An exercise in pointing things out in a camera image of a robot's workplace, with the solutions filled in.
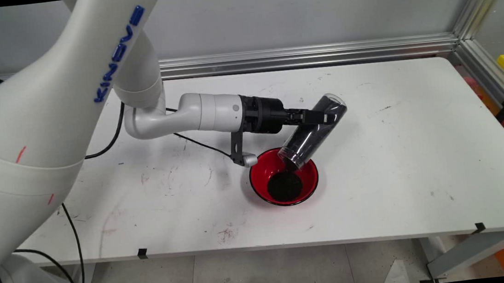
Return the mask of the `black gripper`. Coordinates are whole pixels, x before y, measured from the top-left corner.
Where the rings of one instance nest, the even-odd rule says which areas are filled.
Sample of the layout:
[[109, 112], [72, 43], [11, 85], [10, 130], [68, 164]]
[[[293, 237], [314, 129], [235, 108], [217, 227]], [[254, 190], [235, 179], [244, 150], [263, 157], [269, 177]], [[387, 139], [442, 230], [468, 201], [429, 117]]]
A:
[[287, 109], [280, 99], [240, 96], [242, 101], [243, 132], [276, 134], [283, 125], [304, 127], [336, 121], [336, 115], [321, 110]]

